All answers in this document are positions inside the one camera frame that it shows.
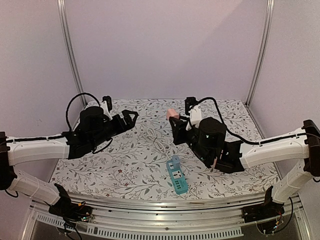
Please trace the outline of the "small pink charger plug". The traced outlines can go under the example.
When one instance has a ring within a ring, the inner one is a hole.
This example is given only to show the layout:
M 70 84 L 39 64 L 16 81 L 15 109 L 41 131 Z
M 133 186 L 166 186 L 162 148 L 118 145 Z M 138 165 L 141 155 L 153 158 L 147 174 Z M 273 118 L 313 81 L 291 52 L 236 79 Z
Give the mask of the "small pink charger plug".
M 180 114 L 177 113 L 175 109 L 169 108 L 166 112 L 166 119 L 169 120 L 170 118 L 179 119 Z

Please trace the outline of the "small blue charger plug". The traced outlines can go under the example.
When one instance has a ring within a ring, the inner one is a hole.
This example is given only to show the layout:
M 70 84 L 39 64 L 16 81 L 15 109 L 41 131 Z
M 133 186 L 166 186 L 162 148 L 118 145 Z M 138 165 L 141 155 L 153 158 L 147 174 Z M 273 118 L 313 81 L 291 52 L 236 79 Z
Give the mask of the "small blue charger plug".
M 174 168 L 179 168 L 180 167 L 180 158 L 178 155 L 173 155 L 171 158 L 171 164 L 173 165 Z

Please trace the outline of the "teal power strip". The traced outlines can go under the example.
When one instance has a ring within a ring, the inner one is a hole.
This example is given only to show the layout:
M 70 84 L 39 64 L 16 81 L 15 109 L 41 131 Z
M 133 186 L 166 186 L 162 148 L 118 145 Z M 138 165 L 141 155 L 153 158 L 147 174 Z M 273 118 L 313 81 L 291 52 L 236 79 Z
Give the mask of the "teal power strip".
M 180 165 L 175 165 L 172 160 L 166 162 L 166 168 L 169 173 L 175 193 L 178 195 L 188 192 L 188 183 L 180 168 Z

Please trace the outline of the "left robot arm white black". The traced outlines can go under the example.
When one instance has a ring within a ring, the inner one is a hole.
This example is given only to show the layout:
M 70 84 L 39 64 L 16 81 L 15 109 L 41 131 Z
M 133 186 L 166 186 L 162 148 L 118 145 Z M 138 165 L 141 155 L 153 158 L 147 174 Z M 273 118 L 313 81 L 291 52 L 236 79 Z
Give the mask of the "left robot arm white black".
M 37 198 L 63 216 L 74 213 L 74 205 L 66 200 L 66 191 L 44 182 L 14 166 L 27 162 L 49 159 L 79 159 L 89 153 L 97 153 L 100 144 L 131 130 L 139 114 L 123 110 L 112 116 L 106 106 L 91 106 L 80 112 L 79 124 L 75 130 L 58 135 L 14 138 L 0 134 L 0 189 L 16 191 L 31 198 Z

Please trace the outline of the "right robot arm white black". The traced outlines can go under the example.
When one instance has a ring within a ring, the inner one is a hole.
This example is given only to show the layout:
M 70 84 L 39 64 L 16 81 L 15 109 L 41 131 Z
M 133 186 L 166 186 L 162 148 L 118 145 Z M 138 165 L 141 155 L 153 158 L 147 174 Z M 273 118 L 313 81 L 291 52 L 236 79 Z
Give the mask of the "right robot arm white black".
M 320 175 L 320 130 L 310 119 L 292 132 L 258 142 L 226 141 L 227 126 L 207 117 L 188 126 L 189 118 L 169 117 L 175 145 L 187 144 L 207 167 L 232 174 L 266 163 L 297 159 L 298 163 L 277 184 L 266 191 L 259 206 L 262 218 L 269 218 L 308 181 Z

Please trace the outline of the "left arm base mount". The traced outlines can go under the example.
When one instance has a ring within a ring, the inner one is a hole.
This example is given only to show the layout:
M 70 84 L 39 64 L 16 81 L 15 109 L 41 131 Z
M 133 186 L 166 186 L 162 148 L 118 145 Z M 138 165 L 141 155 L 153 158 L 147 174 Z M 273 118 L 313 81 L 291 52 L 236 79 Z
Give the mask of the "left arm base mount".
M 59 192 L 59 200 L 50 205 L 48 212 L 73 222 L 87 222 L 92 216 L 93 208 L 86 205 L 85 201 L 72 203 L 67 191 L 59 184 L 54 186 Z

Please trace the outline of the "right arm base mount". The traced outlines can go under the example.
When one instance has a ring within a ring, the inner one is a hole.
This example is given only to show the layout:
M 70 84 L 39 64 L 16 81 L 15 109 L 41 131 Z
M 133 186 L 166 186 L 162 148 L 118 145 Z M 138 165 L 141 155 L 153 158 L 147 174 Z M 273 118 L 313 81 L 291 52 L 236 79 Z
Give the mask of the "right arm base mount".
M 258 230 L 264 235 L 275 233 L 281 223 L 282 214 L 285 213 L 284 204 L 273 201 L 272 190 L 273 186 L 270 186 L 266 190 L 262 203 L 245 206 L 241 209 L 241 217 L 244 219 L 245 223 L 272 218 L 270 221 L 264 221 L 257 224 Z

